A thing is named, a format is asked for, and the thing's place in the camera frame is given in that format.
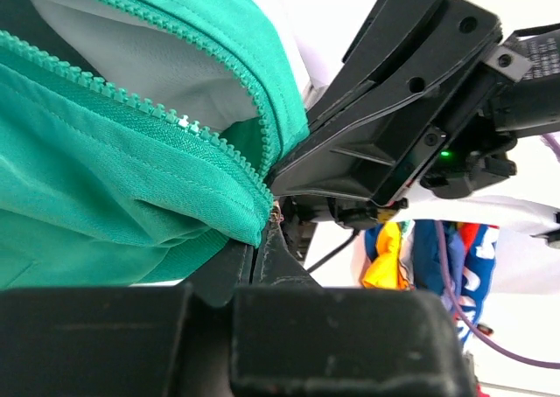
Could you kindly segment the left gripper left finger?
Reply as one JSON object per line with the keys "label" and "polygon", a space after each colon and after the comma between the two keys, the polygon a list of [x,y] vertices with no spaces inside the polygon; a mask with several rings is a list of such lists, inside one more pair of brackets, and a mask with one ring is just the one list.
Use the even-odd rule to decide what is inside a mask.
{"label": "left gripper left finger", "polygon": [[196,297],[211,307],[224,307],[238,286],[250,283],[255,249],[229,240],[222,250],[183,281]]}

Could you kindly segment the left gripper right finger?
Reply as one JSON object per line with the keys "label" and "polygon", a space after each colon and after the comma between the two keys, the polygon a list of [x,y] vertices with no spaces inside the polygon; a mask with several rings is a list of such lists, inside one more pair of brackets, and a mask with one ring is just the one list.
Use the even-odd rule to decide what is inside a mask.
{"label": "left gripper right finger", "polygon": [[253,285],[321,288],[288,250],[279,222],[270,221],[262,236],[251,270]]}

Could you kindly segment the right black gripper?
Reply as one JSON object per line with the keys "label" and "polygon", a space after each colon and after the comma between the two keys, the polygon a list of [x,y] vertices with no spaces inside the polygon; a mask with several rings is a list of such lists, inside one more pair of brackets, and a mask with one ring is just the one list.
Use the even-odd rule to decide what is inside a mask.
{"label": "right black gripper", "polygon": [[466,0],[377,0],[309,110],[310,136],[271,170],[277,197],[390,206],[418,182],[462,199],[516,173],[520,138],[559,125],[559,28],[501,35]]}

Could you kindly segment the green zip jacket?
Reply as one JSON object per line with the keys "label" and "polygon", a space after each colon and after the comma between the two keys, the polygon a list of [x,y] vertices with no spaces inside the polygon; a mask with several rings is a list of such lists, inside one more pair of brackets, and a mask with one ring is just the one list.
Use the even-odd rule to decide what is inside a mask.
{"label": "green zip jacket", "polygon": [[1,0],[1,285],[189,276],[262,240],[309,133],[278,0]]}

